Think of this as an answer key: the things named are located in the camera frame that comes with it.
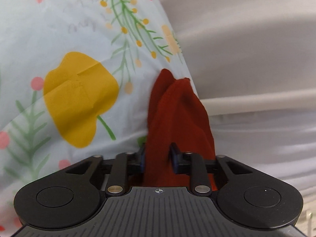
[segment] red fabric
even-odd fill
[[[205,108],[194,94],[190,80],[176,80],[167,69],[161,71],[151,92],[148,131],[144,186],[189,187],[188,175],[176,175],[172,171],[168,158],[172,142],[182,152],[215,159],[214,139]],[[216,189],[212,175],[209,176],[212,188]]]

